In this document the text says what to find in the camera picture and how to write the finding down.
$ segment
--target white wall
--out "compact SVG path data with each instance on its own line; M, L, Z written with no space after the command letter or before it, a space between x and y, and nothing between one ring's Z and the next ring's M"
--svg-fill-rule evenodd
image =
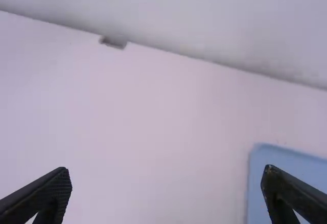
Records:
M327 88L326 0L0 0L0 9Z
M64 223L244 223L257 142L327 156L327 93L0 12L0 197L70 170Z

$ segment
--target light blue board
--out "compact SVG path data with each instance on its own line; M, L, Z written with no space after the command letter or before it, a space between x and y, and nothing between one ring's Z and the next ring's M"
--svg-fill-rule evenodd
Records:
M271 223L260 188L262 174L267 164L275 165L327 193L327 160L293 150L261 144L250 155L247 195L248 224ZM301 223L308 223L301 216L297 216Z

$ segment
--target blue panel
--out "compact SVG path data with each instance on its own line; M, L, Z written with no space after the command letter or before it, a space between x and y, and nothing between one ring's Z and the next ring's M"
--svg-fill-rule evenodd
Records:
M267 164L275 165L327 193L327 160L272 145L259 145L250 155L248 224L271 223L260 188L262 174ZM308 223L301 217L299 220L301 223Z

